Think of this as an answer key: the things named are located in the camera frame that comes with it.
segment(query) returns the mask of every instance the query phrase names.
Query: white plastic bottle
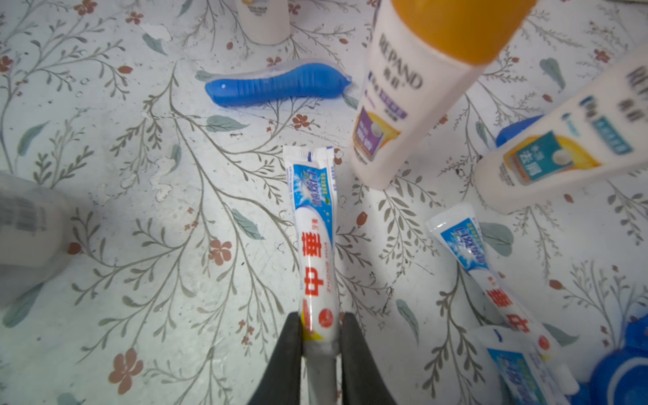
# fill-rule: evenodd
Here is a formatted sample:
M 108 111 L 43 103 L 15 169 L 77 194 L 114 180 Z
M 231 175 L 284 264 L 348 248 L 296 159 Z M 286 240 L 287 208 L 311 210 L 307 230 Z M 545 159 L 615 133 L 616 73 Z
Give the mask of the white plastic bottle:
M 385 189 L 535 0 L 382 0 L 353 130 L 353 170 Z
M 70 217 L 62 194 L 0 173 L 0 306 L 67 266 Z
M 238 22 L 252 42 L 275 45 L 290 35 L 288 0 L 236 0 Z
M 503 214 L 648 166 L 648 44 L 484 157 L 475 185 Z

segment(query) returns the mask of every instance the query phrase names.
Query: toothpaste tube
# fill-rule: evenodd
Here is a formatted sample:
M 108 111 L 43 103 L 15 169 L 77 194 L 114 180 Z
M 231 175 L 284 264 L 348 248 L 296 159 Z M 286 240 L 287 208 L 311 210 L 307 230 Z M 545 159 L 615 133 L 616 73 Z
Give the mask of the toothpaste tube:
M 340 299 L 333 264 L 338 205 L 332 147 L 284 146 L 284 164 L 295 213 L 301 291 L 303 352 L 313 405 L 333 405 L 339 347 Z
M 488 350 L 519 405 L 569 405 L 546 364 L 521 332 L 481 327 L 469 332 Z
M 489 268 L 480 223 L 472 206 L 459 203 L 426 223 L 431 234 L 448 248 L 464 269 L 479 284 L 504 320 L 514 329 L 524 332 L 545 360 L 563 393 L 579 390 L 567 365 L 561 362 L 561 346 L 549 331 L 537 321 L 524 305 L 503 285 L 502 279 Z

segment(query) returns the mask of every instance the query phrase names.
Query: purple label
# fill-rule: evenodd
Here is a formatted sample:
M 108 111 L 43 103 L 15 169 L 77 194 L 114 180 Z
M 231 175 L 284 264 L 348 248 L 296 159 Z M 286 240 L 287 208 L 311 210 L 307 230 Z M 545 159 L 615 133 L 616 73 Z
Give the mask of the purple label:
M 356 131 L 353 133 L 353 140 L 357 148 L 362 149 L 367 158 L 371 161 L 380 147 L 384 135 L 377 124 L 374 124 L 364 107 L 358 116 Z
M 382 89 L 380 90 L 380 99 L 398 118 L 405 119 L 405 117 L 407 117 L 407 113 L 403 111 Z

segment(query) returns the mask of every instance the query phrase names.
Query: red chinese characters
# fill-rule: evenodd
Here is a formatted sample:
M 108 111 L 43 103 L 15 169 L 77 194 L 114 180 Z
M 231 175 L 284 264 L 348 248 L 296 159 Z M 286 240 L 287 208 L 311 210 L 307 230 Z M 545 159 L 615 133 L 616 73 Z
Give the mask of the red chinese characters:
M 318 277 L 318 271 L 312 267 L 306 267 L 306 277 L 304 277 L 304 283 L 306 283 L 306 295 L 311 295 L 312 297 L 319 297 L 319 286 L 324 285 L 324 280 L 321 280 Z
M 521 330 L 524 333 L 529 333 L 529 327 L 526 325 L 529 323 L 528 319 L 521 318 L 519 315 L 506 315 L 509 318 L 509 324 L 514 327 L 516 330 Z
M 319 233 L 301 233 L 302 253 L 304 256 L 322 257 L 322 243 Z
M 513 304 L 509 296 L 506 295 L 504 290 L 501 288 L 498 288 L 497 290 L 487 290 L 486 294 L 488 294 L 492 303 L 494 303 L 498 308 L 505 308 Z

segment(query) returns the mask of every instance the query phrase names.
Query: teal label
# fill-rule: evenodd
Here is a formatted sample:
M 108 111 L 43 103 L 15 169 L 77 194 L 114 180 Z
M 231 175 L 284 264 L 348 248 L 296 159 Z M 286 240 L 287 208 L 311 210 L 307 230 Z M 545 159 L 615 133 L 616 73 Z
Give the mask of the teal label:
M 632 152 L 632 146 L 614 129 L 610 121 L 601 115 L 598 111 L 598 103 L 594 96 L 585 97 L 580 102 L 581 107 L 585 109 L 587 121 L 594 127 L 603 142 L 616 155 L 625 155 Z
M 469 218 L 441 232 L 441 237 L 466 271 L 488 268 L 480 233 Z
M 625 155 L 632 152 L 632 147 L 619 135 L 610 122 L 607 121 L 607 118 L 601 117 L 596 121 L 592 121 L 592 126 L 616 155 Z
M 531 374 L 524 356 L 517 352 L 488 349 L 500 374 L 509 386 L 518 405 L 546 405 L 540 386 Z
M 520 149 L 510 158 L 522 183 L 532 183 L 573 166 L 572 155 L 561 147 L 552 131 Z

